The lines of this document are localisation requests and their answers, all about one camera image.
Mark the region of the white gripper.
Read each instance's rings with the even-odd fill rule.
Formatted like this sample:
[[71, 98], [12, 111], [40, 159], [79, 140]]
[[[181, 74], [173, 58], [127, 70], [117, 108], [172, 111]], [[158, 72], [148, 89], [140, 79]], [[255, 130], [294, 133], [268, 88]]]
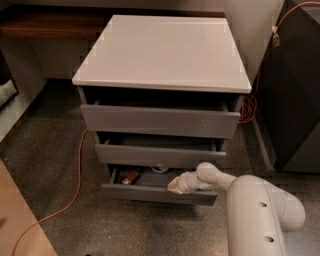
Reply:
[[185, 172], [178, 178], [174, 178], [168, 185], [167, 190], [171, 193], [182, 195], [190, 194], [203, 188], [203, 182], [195, 172]]

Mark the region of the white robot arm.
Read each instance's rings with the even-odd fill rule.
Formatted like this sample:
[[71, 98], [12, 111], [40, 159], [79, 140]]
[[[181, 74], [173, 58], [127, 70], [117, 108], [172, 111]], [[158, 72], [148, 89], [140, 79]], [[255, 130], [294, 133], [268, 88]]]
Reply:
[[167, 189], [191, 194], [219, 186], [226, 192], [229, 256], [288, 256], [284, 234], [300, 229], [304, 206], [294, 195], [253, 175], [233, 175], [203, 162], [175, 177]]

